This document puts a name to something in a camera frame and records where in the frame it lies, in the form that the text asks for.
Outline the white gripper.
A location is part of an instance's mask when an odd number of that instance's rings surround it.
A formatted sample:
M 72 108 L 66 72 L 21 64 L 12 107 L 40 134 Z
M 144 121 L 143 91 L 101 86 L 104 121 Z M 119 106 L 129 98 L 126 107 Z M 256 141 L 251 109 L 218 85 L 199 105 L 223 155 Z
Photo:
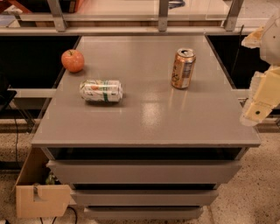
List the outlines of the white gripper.
M 245 37 L 241 45 L 260 47 L 261 59 L 273 65 L 264 73 L 255 72 L 241 112 L 241 124 L 256 126 L 280 104 L 280 11 L 276 11 L 264 27 Z

